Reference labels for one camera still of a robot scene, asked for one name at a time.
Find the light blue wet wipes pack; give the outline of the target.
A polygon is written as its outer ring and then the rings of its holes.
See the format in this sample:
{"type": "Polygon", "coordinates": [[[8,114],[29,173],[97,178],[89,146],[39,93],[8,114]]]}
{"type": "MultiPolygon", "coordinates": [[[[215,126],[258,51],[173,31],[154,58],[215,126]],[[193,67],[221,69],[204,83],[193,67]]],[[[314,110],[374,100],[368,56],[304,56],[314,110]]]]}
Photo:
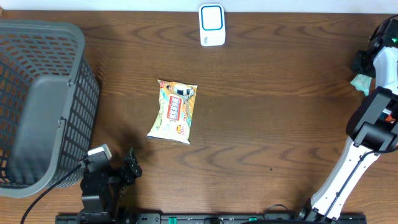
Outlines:
{"type": "Polygon", "coordinates": [[[372,78],[363,75],[357,74],[350,83],[357,89],[358,91],[362,91],[366,96],[369,95],[370,87],[371,87],[372,78]]]}

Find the yellow chips snack bag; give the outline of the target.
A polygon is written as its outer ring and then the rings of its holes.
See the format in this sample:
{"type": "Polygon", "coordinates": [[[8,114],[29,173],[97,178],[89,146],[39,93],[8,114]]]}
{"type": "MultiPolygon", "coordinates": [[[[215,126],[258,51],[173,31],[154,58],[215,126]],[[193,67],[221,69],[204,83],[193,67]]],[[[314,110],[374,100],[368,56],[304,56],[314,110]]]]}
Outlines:
{"type": "Polygon", "coordinates": [[[197,85],[159,80],[159,112],[150,138],[189,144],[197,85]]]}

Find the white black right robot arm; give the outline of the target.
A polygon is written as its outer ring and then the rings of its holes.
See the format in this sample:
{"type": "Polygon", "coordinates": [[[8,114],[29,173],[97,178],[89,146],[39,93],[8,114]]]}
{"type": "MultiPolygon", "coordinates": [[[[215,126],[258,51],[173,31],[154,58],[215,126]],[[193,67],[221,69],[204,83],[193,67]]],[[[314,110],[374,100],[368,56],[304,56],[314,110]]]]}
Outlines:
{"type": "Polygon", "coordinates": [[[322,187],[297,219],[304,223],[343,223],[343,205],[361,176],[383,154],[397,151],[397,16],[384,20],[356,54],[351,66],[375,89],[350,117],[343,153],[322,187]]]}

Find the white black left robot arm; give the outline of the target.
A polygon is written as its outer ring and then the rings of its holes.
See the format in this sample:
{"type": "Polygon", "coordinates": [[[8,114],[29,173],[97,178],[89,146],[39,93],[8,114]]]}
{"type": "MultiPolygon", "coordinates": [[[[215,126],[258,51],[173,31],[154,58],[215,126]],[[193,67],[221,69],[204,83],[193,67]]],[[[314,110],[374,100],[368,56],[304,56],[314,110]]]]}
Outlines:
{"type": "Polygon", "coordinates": [[[80,182],[84,223],[117,223],[122,189],[135,183],[142,169],[130,148],[121,167],[110,164],[112,154],[105,144],[90,149],[82,160],[85,173],[80,182]]]}

